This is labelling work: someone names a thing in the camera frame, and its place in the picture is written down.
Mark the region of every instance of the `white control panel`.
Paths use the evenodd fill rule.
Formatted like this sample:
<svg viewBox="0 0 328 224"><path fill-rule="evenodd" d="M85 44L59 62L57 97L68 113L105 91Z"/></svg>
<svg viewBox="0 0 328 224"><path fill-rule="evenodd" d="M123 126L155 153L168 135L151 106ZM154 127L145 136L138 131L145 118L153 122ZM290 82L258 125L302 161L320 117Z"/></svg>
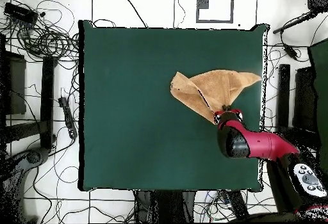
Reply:
<svg viewBox="0 0 328 224"><path fill-rule="evenodd" d="M327 196L326 190L322 187L321 182L308 165L296 164L294 174L307 194L317 197Z"/></svg>

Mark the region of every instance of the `control button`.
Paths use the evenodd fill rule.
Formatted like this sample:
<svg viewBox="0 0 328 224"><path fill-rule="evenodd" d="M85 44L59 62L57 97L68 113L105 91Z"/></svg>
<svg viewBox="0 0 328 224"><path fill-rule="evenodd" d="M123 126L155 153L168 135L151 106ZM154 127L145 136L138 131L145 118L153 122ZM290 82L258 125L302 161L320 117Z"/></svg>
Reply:
<svg viewBox="0 0 328 224"><path fill-rule="evenodd" d="M319 185L318 178L316 178L314 175L311 175L311 174L305 174L305 175L303 175L302 180L306 184L311 184L311 185L314 185L314 186Z"/></svg>

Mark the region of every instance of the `white floor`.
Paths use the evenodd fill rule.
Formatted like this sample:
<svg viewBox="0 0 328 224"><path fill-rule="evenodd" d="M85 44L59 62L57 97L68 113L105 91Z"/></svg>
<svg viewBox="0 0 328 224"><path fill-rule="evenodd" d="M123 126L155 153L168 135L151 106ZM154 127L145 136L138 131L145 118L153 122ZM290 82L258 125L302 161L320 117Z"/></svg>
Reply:
<svg viewBox="0 0 328 224"><path fill-rule="evenodd" d="M29 6L36 8L38 3L43 0L18 0L22 3L26 3ZM69 8L74 18L64 6L59 3L50 1L44 1L38 7L45 8L45 18L56 22L60 18L60 12L62 18L57 23L58 26L69 30L70 35L74 35L78 32L78 20L92 20L108 19L113 21L116 26L124 27L142 27L143 24L135 13L134 9L128 3L127 0L53 0L60 2L62 5ZM0 0L0 6L4 6L7 0ZM274 35L272 31L281 27L287 21L299 16L300 14L307 12L307 0L234 0L234 24L196 24L195 23L195 3L196 0L131 0L135 8L138 10L140 16L144 22L150 28L216 28L216 29L250 29L256 24L269 24L270 31L268 35L268 45L275 45L281 43L280 36ZM0 7L0 15L2 15L3 9ZM209 12L210 15L202 15L202 17L213 17L213 19L220 18L217 15L217 11L212 9ZM283 34L283 40L289 45L309 46L313 39L317 27L322 22L327 14L319 15L315 19L303 22L298 26L286 30ZM110 22L99 21L97 26L111 26ZM328 20L326 20L316 32L316 36L313 43L319 42L328 37ZM18 42L12 41L12 51L18 52L15 46L18 46ZM305 47L299 47L300 60L307 60L308 54ZM309 62L297 62L288 56L284 56L278 60L279 55L284 56L285 53L282 47L273 47L271 55L268 57L273 61L268 62L268 73L274 68L273 76L270 78L270 83L273 86L267 84L266 97L269 99L276 95L277 91L274 88L277 85L277 67L280 63L289 63L291 65L291 83L290 88L294 88L295 85L295 73L298 68L306 67ZM27 61L31 61L27 54L25 54ZM37 95L37 91L41 89L41 68L39 63L28 63L26 72L26 89L27 95ZM72 71L65 70L62 67L57 67L54 79L54 98L57 99L64 93L64 89L67 92L70 88L70 80L72 78ZM290 122L293 116L293 96L291 91L290 96ZM40 118L40 98L26 97L29 102L35 116ZM74 111L78 107L78 95L76 94L76 103L71 100L70 107ZM266 104L267 108L272 110L272 116L275 115L276 98L269 100ZM268 110L266 116L270 117L271 112ZM33 119L31 113L27 110L25 115L13 115L13 119ZM55 103L54 107L54 132L57 133L63 126L65 126L63 111ZM23 120L13 120L12 124L25 122ZM267 126L274 126L275 119L266 118ZM26 147L32 142L38 139L38 136L26 138L20 141L14 141L11 145L8 145L8 152L16 154L26 149ZM58 135L57 149L64 148L70 143L69 135L66 128L62 129ZM60 218L64 223L106 223L110 220L109 217L101 214L95 208L105 214L111 216L127 216L134 205L134 196L130 191L119 191L112 189L96 189L91 192L81 192L77 188L78 179L78 141L67 149L66 153L63 152L56 155L56 158L51 157L49 160L40 167L36 188L44 194L46 197L53 200L53 205L48 215L45 217L44 222L58 223L59 219L56 214L56 200L60 202L57 209L60 207ZM56 164L56 172L61 175L58 179L54 171L54 163ZM247 198L247 205L251 214L257 212L274 212L276 211L275 203L272 198L272 192L270 190L270 183L264 167L263 182L264 189L259 193L249 193L244 191L243 194ZM30 171L25 184L25 208L28 215L38 215L39 222L44 214L49 209L50 203L48 200L42 199L32 187L33 179L35 178L36 170ZM210 192L206 197L207 191L198 191L196 194L196 206L195 206L195 222L208 222L208 217L200 218L200 213L204 203L210 203L214 192ZM71 213L72 211L80 211L86 209L83 212ZM226 216L231 214L230 211L222 209L221 211ZM223 218L223 216L217 212L217 219Z"/></svg>

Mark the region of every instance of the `green tabletop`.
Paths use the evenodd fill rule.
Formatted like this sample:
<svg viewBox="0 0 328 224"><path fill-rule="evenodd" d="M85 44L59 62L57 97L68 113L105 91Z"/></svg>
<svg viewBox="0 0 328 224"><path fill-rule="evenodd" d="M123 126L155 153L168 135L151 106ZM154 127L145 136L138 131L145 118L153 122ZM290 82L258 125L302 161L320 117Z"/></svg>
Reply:
<svg viewBox="0 0 328 224"><path fill-rule="evenodd" d="M175 99L170 82L215 69L262 75L266 25L253 31L94 28L84 32L83 188L260 189L257 159L225 158L217 128ZM261 82L234 107L259 130Z"/></svg>
<svg viewBox="0 0 328 224"><path fill-rule="evenodd" d="M320 166L328 173L328 39L312 45L309 56L316 73L314 86L318 95L316 122L321 141Z"/></svg>

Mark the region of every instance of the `tan towel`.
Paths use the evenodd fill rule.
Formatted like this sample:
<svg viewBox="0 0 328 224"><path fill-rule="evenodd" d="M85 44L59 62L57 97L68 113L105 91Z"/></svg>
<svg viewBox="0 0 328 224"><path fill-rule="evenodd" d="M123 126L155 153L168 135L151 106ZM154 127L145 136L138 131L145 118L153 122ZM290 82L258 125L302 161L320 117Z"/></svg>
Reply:
<svg viewBox="0 0 328 224"><path fill-rule="evenodd" d="M214 112L230 106L244 88L260 80L256 74L233 70L212 70L190 79L177 72L171 94L214 124Z"/></svg>

